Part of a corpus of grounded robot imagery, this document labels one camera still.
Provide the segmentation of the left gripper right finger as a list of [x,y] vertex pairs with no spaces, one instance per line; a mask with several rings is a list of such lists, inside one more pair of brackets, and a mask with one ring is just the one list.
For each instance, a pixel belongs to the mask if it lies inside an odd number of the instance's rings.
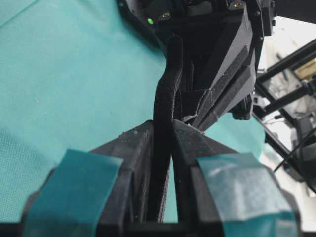
[[199,237],[298,237],[292,194],[251,153],[239,153],[174,120],[178,219]]

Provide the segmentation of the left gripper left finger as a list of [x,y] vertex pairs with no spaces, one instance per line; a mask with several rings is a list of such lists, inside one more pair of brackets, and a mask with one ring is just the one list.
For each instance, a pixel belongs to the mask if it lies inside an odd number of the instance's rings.
[[24,237],[120,237],[146,219],[153,122],[90,151],[67,150],[22,216]]

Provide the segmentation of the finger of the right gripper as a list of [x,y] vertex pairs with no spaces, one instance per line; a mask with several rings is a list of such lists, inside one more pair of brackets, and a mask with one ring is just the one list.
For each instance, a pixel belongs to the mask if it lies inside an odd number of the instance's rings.
[[182,31],[180,121],[205,131],[227,112],[247,117],[255,84],[254,33],[247,17],[217,17]]

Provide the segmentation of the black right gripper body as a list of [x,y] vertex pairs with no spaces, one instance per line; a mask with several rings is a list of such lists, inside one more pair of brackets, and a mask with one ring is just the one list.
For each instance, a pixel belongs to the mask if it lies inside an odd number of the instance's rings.
[[[247,17],[250,20],[258,69],[263,39],[270,36],[275,17],[272,0],[119,0],[121,16],[166,56],[166,69],[155,95],[154,120],[180,120],[180,85],[183,72],[182,31],[217,17]],[[248,120],[252,113],[250,94]]]

